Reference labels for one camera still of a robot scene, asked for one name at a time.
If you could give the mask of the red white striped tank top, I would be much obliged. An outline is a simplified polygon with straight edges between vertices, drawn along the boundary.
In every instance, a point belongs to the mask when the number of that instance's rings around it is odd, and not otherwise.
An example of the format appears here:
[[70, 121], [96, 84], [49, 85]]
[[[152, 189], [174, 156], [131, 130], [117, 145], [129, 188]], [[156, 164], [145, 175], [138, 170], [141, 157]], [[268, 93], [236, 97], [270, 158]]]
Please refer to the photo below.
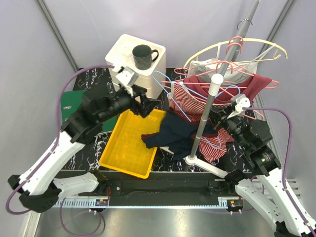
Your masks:
[[[188, 121], [200, 122], [205, 104], [191, 97], [183, 87], [176, 84], [168, 96], [169, 106], [176, 114]], [[233, 138], [223, 128], [211, 134], [213, 125], [208, 120], [199, 143], [199, 151], [207, 162], [220, 159], [227, 152], [226, 143]]]

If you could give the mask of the light blue wire hanger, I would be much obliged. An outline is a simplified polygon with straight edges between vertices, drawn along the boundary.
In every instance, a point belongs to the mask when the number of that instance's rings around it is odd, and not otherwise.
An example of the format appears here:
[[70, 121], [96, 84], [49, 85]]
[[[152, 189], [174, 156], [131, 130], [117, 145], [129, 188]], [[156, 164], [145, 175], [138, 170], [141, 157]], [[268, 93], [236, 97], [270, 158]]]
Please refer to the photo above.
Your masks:
[[[188, 149], [192, 148], [195, 134], [197, 132], [202, 113], [205, 108], [205, 96], [195, 89], [194, 80], [197, 77], [192, 76], [181, 81], [171, 81], [170, 92], [167, 93], [169, 101], [169, 110], [166, 119], [163, 120], [163, 129], [170, 128], [170, 132], [177, 137], [167, 143], [170, 150], [175, 151], [180, 140], [184, 140]], [[224, 130], [214, 130], [210, 120], [207, 121], [203, 136], [199, 143], [199, 150], [202, 153], [209, 153], [210, 156], [219, 156], [227, 151], [226, 143], [233, 138]]]

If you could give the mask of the navy tank top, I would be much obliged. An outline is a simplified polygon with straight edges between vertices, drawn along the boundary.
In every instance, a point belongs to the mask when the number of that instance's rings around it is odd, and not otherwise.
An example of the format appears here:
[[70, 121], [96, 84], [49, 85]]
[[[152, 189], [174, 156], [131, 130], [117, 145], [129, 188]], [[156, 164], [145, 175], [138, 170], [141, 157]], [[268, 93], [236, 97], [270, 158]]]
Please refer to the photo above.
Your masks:
[[174, 111], [167, 111], [159, 132], [143, 134], [141, 139], [148, 149], [169, 147], [173, 152], [173, 160], [181, 160], [191, 152], [198, 125], [198, 121], [188, 121]]

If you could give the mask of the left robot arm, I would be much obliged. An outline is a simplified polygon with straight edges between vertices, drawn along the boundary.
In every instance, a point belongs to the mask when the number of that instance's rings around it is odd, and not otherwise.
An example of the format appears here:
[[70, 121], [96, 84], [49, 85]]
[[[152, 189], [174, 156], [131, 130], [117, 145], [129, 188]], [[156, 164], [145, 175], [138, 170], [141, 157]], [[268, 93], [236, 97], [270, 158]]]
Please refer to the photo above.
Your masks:
[[56, 175], [73, 155], [102, 131], [104, 122], [126, 110], [146, 118], [159, 103], [159, 100], [146, 96], [146, 89], [136, 85], [131, 91], [124, 87], [113, 92], [102, 86], [88, 89], [78, 109], [62, 125], [58, 125], [57, 137], [46, 154], [25, 173], [9, 177], [12, 193], [20, 194], [19, 200], [27, 211], [37, 213], [47, 211], [58, 200], [69, 196], [104, 194], [107, 179], [98, 170], [64, 179], [58, 179]]

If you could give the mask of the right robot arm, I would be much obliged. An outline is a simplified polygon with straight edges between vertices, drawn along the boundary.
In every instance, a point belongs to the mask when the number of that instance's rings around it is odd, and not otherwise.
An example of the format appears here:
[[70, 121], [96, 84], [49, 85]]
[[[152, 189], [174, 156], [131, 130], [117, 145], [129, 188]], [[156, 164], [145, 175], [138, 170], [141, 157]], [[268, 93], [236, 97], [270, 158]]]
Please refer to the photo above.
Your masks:
[[225, 129], [240, 145], [242, 159], [269, 192], [267, 198], [257, 190], [248, 175], [235, 170], [224, 176], [222, 187], [228, 195], [239, 195], [249, 202], [268, 222], [276, 237], [314, 237], [316, 221], [301, 205], [285, 178], [285, 167], [268, 147], [272, 140], [270, 128], [263, 120], [248, 125], [232, 116], [232, 107], [212, 109], [209, 118], [216, 130]]

